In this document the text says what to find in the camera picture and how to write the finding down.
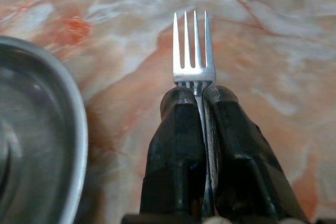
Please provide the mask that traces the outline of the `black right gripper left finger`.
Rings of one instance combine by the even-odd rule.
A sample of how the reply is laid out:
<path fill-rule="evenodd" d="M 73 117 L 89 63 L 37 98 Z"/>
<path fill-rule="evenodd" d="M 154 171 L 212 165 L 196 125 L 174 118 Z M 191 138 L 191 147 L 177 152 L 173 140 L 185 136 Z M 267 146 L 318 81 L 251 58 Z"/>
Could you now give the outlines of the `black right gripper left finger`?
<path fill-rule="evenodd" d="M 198 215 L 206 182 L 206 154 L 198 106 L 184 87 L 168 91 L 160 104 L 142 184 L 140 213 Z"/>

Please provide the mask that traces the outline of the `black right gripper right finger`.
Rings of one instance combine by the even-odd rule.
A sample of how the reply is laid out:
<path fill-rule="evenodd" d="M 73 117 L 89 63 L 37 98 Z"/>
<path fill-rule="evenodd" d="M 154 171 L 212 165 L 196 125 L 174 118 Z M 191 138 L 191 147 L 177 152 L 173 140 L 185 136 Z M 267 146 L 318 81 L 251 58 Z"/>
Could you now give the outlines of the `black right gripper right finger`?
<path fill-rule="evenodd" d="M 307 221 L 270 144 L 233 92 L 212 86 L 204 91 L 204 99 L 218 214 L 231 221 L 242 217 Z"/>

